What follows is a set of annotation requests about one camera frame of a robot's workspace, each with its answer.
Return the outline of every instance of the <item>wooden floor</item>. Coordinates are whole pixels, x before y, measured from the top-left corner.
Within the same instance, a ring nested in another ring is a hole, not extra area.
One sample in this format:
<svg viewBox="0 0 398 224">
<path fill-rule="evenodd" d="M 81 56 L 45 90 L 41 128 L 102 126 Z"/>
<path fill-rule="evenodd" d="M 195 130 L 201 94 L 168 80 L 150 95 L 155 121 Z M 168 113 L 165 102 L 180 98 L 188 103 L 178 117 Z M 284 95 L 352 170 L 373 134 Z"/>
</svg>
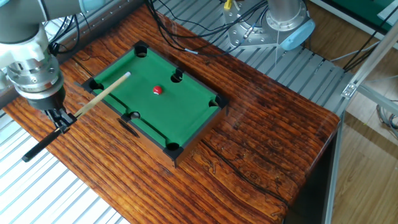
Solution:
<svg viewBox="0 0 398 224">
<path fill-rule="evenodd" d="M 317 24 L 312 50 L 326 59 L 358 50 L 370 36 L 311 2 L 308 8 Z M 336 64 L 342 67 L 348 59 Z M 397 74 L 398 51 L 393 49 L 368 80 Z M 398 79 L 367 85 L 398 100 Z M 398 140 L 380 123 L 376 104 L 354 96 L 343 136 L 333 224 L 398 223 Z"/>
</svg>

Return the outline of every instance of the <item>red ball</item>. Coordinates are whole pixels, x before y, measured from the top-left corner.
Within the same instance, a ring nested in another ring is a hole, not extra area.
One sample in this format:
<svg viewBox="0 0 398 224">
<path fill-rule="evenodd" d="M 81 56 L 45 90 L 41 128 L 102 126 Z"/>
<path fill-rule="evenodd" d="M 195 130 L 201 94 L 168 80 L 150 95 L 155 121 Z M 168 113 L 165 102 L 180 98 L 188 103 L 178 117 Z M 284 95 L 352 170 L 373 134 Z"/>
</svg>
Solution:
<svg viewBox="0 0 398 224">
<path fill-rule="evenodd" d="M 154 93 L 155 93 L 156 95 L 162 94 L 162 93 L 163 93 L 162 87 L 160 87 L 160 86 L 155 86 L 155 87 L 154 87 Z"/>
</svg>

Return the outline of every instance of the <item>wood grain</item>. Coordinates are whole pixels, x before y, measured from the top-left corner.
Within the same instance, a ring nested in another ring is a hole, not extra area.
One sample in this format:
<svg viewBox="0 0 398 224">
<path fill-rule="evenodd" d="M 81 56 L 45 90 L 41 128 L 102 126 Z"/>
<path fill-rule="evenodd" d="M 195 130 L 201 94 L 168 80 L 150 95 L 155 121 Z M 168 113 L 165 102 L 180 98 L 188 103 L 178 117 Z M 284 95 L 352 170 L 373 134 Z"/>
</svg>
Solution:
<svg viewBox="0 0 398 224">
<path fill-rule="evenodd" d="M 174 30 L 191 35 L 177 25 Z M 99 74 L 138 40 L 229 98 L 228 116 L 178 169 L 152 158 L 99 107 L 48 150 L 132 223 L 280 223 L 340 119 L 232 56 L 171 49 L 144 8 L 94 41 L 89 61 L 76 57 L 62 65 L 66 108 L 75 112 L 92 99 L 74 81 Z M 206 44 L 181 43 L 191 49 Z M 216 47 L 205 52 L 221 53 Z M 53 129 L 22 98 L 4 110 L 35 138 Z"/>
</svg>

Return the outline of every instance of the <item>robotic arm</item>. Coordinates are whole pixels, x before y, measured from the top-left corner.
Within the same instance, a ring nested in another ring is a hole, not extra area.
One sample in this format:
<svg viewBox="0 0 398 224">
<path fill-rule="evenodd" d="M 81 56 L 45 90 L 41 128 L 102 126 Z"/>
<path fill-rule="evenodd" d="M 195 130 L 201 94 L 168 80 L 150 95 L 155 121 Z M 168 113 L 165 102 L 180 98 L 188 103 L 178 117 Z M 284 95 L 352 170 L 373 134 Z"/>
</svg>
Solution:
<svg viewBox="0 0 398 224">
<path fill-rule="evenodd" d="M 105 0 L 0 0 L 0 68 L 31 106 L 60 128 L 70 122 L 57 59 L 49 53 L 45 21 L 90 11 Z M 0 71 L 0 78 L 6 78 Z"/>
</svg>

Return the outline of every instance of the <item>cue stick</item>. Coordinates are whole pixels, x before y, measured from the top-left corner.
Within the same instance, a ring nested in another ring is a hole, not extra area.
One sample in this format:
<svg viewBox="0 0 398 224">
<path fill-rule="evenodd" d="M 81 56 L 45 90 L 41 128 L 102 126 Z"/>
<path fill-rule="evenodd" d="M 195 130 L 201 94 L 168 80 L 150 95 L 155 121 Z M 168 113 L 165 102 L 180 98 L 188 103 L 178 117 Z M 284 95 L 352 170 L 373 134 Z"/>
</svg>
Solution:
<svg viewBox="0 0 398 224">
<path fill-rule="evenodd" d="M 86 114 L 90 109 L 92 109 L 97 103 L 99 103 L 101 100 L 105 98 L 105 96 L 108 96 L 115 88 L 117 88 L 120 84 L 122 84 L 124 81 L 126 81 L 127 78 L 131 76 L 131 72 L 127 72 L 124 74 L 122 77 L 120 77 L 116 82 L 114 82 L 112 85 L 107 87 L 104 91 L 102 91 L 98 96 L 96 96 L 94 99 L 92 99 L 90 102 L 88 102 L 84 107 L 82 107 L 80 110 L 78 110 L 75 113 L 75 118 L 76 120 L 80 119 L 84 114 Z M 47 137 L 43 138 L 39 143 L 37 143 L 31 150 L 29 150 L 23 157 L 22 160 L 24 162 L 29 162 L 31 161 L 35 156 L 38 155 L 43 149 L 45 149 L 51 142 L 56 140 L 59 135 L 62 134 L 62 131 L 60 128 L 57 128 L 56 130 L 52 131 Z"/>
</svg>

